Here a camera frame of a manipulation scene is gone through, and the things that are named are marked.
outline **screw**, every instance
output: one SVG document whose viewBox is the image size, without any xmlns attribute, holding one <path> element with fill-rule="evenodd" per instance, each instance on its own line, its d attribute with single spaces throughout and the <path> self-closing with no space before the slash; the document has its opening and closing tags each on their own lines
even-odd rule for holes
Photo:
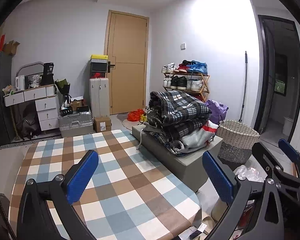
<svg viewBox="0 0 300 240">
<path fill-rule="evenodd" d="M 33 179 L 28 179 L 27 185 L 32 185 L 33 183 L 34 183 L 34 180 L 33 180 Z"/>
<path fill-rule="evenodd" d="M 245 180 L 245 179 L 246 179 L 246 176 L 245 176 L 245 175 L 242 175 L 242 174 L 238 174 L 238 179 L 239 179 L 239 180 Z"/>
<path fill-rule="evenodd" d="M 57 176 L 55 177 L 55 180 L 56 180 L 56 181 L 62 181 L 63 178 L 64 178 L 64 176 L 63 176 L 62 174 L 59 174 L 59 175 L 57 175 Z"/>
<path fill-rule="evenodd" d="M 271 179 L 271 178 L 268 178 L 268 179 L 267 179 L 267 182 L 268 182 L 270 185 L 273 185 L 273 184 L 274 184 L 274 180 Z"/>
</svg>

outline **laundry basket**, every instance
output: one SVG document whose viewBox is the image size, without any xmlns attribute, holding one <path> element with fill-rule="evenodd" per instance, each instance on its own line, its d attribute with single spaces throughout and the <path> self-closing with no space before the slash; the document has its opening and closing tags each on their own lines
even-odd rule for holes
<svg viewBox="0 0 300 240">
<path fill-rule="evenodd" d="M 250 158 L 252 146 L 259 141 L 260 134 L 243 123 L 224 120 L 219 124 L 217 136 L 223 138 L 218 157 L 234 170 Z"/>
</svg>

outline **suitcase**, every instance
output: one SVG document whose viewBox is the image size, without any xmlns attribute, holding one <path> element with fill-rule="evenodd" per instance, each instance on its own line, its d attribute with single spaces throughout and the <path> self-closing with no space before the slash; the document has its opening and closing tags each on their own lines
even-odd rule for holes
<svg viewBox="0 0 300 240">
<path fill-rule="evenodd" d="M 91 111 L 59 116 L 59 128 L 63 138 L 93 133 Z"/>
<path fill-rule="evenodd" d="M 109 117 L 109 80 L 107 78 L 90 79 L 90 103 L 93 118 Z"/>
</svg>

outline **checkered tablecloth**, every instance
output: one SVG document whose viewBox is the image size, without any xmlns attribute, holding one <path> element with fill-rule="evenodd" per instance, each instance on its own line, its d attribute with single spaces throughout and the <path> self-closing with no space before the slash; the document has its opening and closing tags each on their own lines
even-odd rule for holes
<svg viewBox="0 0 300 240">
<path fill-rule="evenodd" d="M 65 174 L 90 149 L 98 152 L 99 165 L 73 206 L 96 239 L 164 240 L 189 228 L 200 210 L 197 196 L 144 147 L 137 150 L 137 144 L 129 132 L 114 130 L 31 145 L 10 202 L 14 231 L 26 181 Z M 61 236 L 69 239 L 51 201 L 48 206 Z"/>
</svg>

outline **white drawer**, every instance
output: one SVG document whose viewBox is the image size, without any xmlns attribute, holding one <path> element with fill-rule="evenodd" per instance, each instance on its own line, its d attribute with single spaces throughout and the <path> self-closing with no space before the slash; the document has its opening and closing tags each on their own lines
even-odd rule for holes
<svg viewBox="0 0 300 240">
<path fill-rule="evenodd" d="M 58 116 L 58 110 L 56 108 L 38 112 L 39 121 L 58 118 Z"/>
<path fill-rule="evenodd" d="M 25 101 L 30 101 L 38 98 L 45 98 L 47 96 L 46 88 L 36 88 L 23 92 L 25 95 Z"/>
<path fill-rule="evenodd" d="M 53 95 L 56 95 L 56 88 L 55 86 L 50 86 L 50 87 L 46 87 L 46 91 L 47 91 L 47 97 L 51 97 Z"/>
<path fill-rule="evenodd" d="M 59 128 L 58 118 L 40 121 L 42 131 Z"/>
<path fill-rule="evenodd" d="M 14 94 L 14 95 L 11 95 L 11 96 L 8 96 L 8 97 L 4 98 L 4 103 L 5 103 L 6 106 L 12 106 L 12 105 L 15 105 L 15 104 L 22 103 L 24 101 L 25 101 L 25 99 L 23 97 L 23 92 L 17 93 L 17 94 Z"/>
<path fill-rule="evenodd" d="M 36 100 L 35 107 L 37 108 L 37 112 L 57 108 L 57 97 Z"/>
</svg>

